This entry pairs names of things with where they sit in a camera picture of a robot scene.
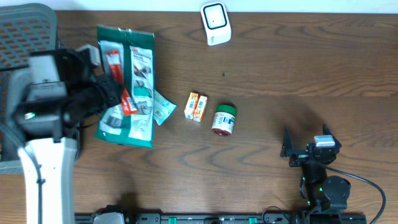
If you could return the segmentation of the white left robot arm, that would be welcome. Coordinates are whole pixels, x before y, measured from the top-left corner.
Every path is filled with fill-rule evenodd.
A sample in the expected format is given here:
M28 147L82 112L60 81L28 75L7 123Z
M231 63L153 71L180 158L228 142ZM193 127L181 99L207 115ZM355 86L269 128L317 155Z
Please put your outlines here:
M123 86L97 75L99 50L33 52L7 92L6 144L19 157L28 223L74 223L73 167L82 122L120 103Z

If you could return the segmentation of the light teal wipes packet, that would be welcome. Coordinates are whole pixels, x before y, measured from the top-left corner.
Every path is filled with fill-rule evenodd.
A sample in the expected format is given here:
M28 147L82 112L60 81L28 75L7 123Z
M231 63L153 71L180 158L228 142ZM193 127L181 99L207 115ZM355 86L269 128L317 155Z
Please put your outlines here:
M154 119L160 126L173 113L177 105L154 91Z

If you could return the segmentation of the green lid spice jar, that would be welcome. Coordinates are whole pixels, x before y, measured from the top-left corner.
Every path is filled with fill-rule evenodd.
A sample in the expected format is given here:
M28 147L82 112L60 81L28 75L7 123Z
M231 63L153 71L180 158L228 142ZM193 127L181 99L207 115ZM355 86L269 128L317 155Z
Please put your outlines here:
M236 120L236 108L230 105L218 105L211 130L219 136L230 136Z

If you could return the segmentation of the red white snack stick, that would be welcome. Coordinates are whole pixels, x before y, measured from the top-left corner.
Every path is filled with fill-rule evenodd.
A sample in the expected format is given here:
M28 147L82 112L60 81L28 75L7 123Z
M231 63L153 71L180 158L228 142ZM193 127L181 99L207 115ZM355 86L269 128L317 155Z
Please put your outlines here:
M124 76L122 69L122 62L118 50L111 50L106 53L106 60L109 65L110 72L113 78L124 85ZM132 98L127 90L124 88L121 95L121 107L124 116L130 116L132 114L137 114L138 110L132 103Z

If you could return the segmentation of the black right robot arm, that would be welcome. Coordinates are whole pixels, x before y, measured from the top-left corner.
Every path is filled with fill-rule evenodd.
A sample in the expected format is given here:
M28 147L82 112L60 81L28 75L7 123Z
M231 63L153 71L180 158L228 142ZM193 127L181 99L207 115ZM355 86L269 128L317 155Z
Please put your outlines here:
M316 211L341 212L347 209L350 182L340 176L329 176L326 172L327 165L336 159L340 148L340 142L327 125L323 125L323 134L315 136L305 149L294 149L289 130L284 130L280 157L289 158L290 167L302 169L301 194Z

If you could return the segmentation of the orange small box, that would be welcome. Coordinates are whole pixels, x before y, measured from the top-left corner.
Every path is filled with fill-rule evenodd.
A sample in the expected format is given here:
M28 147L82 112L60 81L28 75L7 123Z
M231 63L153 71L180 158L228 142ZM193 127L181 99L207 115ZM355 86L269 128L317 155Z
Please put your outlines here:
M200 96L198 93L194 93L194 92L190 93L188 100L187 100L187 104L184 109L184 114L185 114L186 118L193 119L193 115L194 115L195 108L197 106L199 97Z
M193 120L197 122L201 122L204 114L205 114L205 109L207 105L208 97L207 96L200 96L198 99L197 106L195 108L195 112L193 114Z

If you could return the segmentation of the green white snack bag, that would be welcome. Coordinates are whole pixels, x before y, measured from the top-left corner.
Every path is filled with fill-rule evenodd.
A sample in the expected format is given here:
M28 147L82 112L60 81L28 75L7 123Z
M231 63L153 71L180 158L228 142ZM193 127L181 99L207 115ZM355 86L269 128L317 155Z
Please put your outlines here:
M95 138L115 144L151 149L154 132L154 34L98 26L97 38L105 73L111 74L106 53L111 50L119 51L124 86L138 113L125 116L121 104L109 108L98 124Z

